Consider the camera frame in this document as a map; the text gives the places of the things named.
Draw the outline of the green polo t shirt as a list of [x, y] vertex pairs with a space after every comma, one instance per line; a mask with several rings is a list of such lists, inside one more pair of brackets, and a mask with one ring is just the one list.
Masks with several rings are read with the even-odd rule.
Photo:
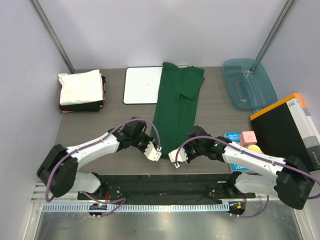
[[187, 140], [187, 133], [194, 126], [204, 73], [204, 69], [194, 66], [162, 64], [153, 124], [164, 159]]

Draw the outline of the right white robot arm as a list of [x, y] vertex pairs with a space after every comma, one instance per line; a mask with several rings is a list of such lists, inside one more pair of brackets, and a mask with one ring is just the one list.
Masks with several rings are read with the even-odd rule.
[[222, 136], [212, 137], [196, 125], [176, 154], [176, 162], [190, 163], [199, 156], [222, 163], [245, 167], [255, 174], [237, 173], [226, 184], [226, 193], [233, 198], [244, 193], [275, 196], [287, 206], [301, 210], [314, 187], [304, 163], [295, 156], [288, 158], [258, 153]]

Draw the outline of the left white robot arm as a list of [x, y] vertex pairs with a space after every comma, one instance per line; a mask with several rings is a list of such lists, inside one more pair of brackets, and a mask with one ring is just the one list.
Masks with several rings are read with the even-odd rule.
[[54, 145], [36, 173], [46, 186], [45, 200], [51, 202], [69, 192], [97, 200], [104, 198], [108, 184], [97, 173], [82, 173], [79, 169], [105, 155], [133, 147], [148, 160], [157, 162], [162, 154], [161, 140], [146, 134], [147, 124], [145, 119], [132, 117], [85, 143], [68, 147]]

